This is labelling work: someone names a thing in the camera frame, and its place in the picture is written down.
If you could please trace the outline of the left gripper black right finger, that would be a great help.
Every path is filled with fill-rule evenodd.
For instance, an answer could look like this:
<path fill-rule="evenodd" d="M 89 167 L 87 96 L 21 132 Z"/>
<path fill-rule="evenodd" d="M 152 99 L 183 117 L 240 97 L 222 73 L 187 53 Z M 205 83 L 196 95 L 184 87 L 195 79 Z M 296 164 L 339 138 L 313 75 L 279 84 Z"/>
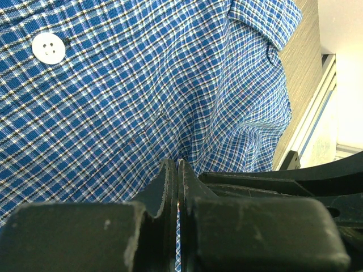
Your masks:
<path fill-rule="evenodd" d="M 312 198 L 219 197 L 179 163 L 182 271 L 347 271 L 326 207 Z"/>

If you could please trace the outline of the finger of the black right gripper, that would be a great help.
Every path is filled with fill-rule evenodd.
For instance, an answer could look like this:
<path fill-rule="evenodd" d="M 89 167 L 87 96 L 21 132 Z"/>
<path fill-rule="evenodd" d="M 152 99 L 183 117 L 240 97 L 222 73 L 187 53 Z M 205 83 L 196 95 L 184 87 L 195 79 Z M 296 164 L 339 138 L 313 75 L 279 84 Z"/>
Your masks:
<path fill-rule="evenodd" d="M 259 173 L 203 173 L 221 196 L 305 197 L 320 201 L 338 226 L 362 228 L 362 153 L 314 167 Z"/>

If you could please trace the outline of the blue plaid shirt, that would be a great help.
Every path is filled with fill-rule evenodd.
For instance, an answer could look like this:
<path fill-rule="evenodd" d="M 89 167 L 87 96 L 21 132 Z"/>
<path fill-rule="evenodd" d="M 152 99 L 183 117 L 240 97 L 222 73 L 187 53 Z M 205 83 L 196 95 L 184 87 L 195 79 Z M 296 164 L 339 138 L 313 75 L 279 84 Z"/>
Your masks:
<path fill-rule="evenodd" d="M 163 159 L 265 172 L 292 112 L 294 1 L 2 1 L 1 225 L 31 202 L 121 202 Z M 40 62 L 33 38 L 65 44 Z"/>

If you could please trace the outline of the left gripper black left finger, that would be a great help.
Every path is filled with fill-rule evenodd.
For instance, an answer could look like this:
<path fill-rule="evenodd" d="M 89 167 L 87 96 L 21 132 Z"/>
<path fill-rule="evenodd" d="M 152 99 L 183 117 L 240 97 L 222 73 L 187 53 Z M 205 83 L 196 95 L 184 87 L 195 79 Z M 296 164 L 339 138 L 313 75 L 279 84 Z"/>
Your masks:
<path fill-rule="evenodd" d="M 177 175 L 164 160 L 123 203 L 29 203 L 1 233 L 2 271 L 174 271 Z"/>

